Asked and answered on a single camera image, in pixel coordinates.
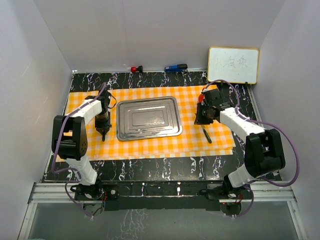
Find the orange translucent cup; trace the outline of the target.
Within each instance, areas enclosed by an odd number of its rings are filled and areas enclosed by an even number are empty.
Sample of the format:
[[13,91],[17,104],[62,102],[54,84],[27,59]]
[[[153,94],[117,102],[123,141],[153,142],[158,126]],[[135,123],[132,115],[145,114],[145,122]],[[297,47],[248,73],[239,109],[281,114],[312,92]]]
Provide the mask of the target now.
[[202,103],[203,100],[204,100],[204,95],[203,95],[203,94],[200,94],[200,95],[198,96],[198,102],[199,102],[199,103]]

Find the silver metal tray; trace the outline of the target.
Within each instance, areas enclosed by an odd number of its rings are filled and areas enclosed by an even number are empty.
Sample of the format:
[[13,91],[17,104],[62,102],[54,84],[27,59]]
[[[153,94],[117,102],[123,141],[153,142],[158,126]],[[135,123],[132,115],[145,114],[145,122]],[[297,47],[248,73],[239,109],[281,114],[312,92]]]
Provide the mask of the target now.
[[134,141],[182,133],[178,103],[173,96],[121,101],[116,106],[116,137]]

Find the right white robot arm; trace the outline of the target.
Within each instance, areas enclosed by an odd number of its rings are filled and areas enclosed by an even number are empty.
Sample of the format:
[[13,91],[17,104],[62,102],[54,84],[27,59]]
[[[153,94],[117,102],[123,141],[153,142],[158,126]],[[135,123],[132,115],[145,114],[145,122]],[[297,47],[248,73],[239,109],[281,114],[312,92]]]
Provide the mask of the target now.
[[227,174],[220,186],[204,190],[202,194],[233,199],[246,184],[285,167],[283,144],[278,130],[268,130],[251,122],[240,113],[237,106],[224,101],[218,89],[203,89],[198,100],[195,125],[210,125],[217,121],[227,126],[245,144],[244,163]]

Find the yellow checkered tablecloth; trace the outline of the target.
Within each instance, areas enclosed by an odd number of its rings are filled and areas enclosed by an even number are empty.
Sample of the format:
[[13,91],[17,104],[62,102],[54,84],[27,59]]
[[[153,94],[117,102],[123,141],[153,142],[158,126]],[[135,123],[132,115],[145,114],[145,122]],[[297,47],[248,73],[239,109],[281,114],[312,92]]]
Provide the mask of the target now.
[[230,155],[231,130],[214,122],[194,123],[202,86],[150,87],[111,91],[111,128],[102,136],[86,126],[90,161]]

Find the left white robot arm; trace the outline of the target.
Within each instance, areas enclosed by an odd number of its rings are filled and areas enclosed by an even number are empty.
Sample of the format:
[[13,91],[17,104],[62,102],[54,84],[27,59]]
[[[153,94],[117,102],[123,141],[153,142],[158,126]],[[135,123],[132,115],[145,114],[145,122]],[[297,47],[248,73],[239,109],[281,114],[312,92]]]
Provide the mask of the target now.
[[70,190],[93,200],[103,195],[98,173],[87,156],[88,138],[86,126],[94,120],[95,130],[105,141],[111,125],[110,102],[112,94],[101,90],[97,96],[89,95],[84,102],[67,115],[57,115],[53,120],[51,149],[54,158],[60,157],[76,174],[78,184]]

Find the black handled table knife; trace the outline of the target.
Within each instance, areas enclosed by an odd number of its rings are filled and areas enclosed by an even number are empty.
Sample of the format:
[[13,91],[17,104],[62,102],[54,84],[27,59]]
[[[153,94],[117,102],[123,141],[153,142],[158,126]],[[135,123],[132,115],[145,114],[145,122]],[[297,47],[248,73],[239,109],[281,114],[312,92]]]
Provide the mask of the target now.
[[202,128],[202,131],[203,131],[203,133],[204,133],[204,135],[205,135],[206,140],[208,141],[209,144],[211,144],[211,143],[212,143],[212,140],[211,140],[208,132],[206,131],[205,126],[204,126],[204,125],[201,125],[201,128]]

